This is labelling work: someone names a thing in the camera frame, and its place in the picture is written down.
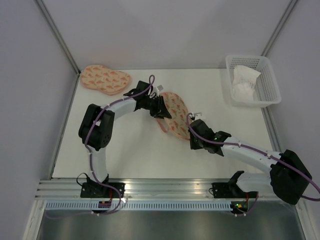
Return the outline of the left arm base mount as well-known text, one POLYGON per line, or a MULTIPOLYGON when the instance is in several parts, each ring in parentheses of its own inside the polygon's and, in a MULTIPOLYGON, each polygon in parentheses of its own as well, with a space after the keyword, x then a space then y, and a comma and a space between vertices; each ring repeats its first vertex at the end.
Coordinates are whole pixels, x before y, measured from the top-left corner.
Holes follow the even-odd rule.
POLYGON ((125 183, 123 182, 109 182, 110 187, 102 186, 96 182, 85 182, 82 184, 80 197, 83 199, 106 199, 98 202, 99 208, 107 208, 112 206, 113 200, 119 200, 120 196, 124 196, 125 183))

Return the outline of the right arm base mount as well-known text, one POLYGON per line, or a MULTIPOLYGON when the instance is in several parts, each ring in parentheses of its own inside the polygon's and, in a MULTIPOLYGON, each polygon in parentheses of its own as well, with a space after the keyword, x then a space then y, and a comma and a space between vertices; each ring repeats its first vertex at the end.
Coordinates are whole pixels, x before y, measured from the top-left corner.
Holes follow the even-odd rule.
POLYGON ((208 193, 215 199, 255 199, 257 191, 245 192, 237 184, 228 182, 213 182, 208 189, 208 193))

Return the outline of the floral mesh laundry bag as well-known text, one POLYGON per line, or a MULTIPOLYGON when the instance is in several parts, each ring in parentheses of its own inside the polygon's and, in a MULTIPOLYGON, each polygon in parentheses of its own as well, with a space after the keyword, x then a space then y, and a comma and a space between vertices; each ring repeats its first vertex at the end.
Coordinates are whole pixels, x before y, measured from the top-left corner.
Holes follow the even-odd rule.
POLYGON ((177 138, 189 140, 190 134, 187 124, 187 114, 189 110, 183 99, 174 92, 163 92, 165 106, 171 118, 156 119, 157 124, 164 133, 171 133, 177 138))

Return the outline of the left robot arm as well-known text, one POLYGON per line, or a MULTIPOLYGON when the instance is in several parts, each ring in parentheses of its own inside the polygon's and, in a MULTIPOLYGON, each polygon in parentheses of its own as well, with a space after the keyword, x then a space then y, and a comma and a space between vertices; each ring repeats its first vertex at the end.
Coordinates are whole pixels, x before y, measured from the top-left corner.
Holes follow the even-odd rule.
POLYGON ((110 143, 114 122, 120 117, 144 109, 155 119, 170 119, 172 116, 165 105, 164 97, 152 96, 153 82, 139 81, 136 88, 125 93, 121 99, 102 107, 90 104, 87 107, 78 136, 84 144, 89 158, 90 180, 95 183, 91 191, 98 198, 109 193, 109 173, 106 167, 106 147, 110 143))

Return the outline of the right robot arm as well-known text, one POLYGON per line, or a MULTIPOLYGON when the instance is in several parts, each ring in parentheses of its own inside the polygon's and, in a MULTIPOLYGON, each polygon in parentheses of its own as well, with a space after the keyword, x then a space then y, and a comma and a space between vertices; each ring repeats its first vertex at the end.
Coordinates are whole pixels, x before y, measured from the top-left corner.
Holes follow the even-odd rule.
POLYGON ((227 132, 214 132, 201 120, 187 121, 190 147, 211 154, 235 159, 259 170, 249 173, 238 170, 227 182, 228 192, 235 198, 244 193, 275 196, 295 205, 306 198, 305 190, 313 185, 312 176, 292 150, 269 151, 243 142, 227 132))

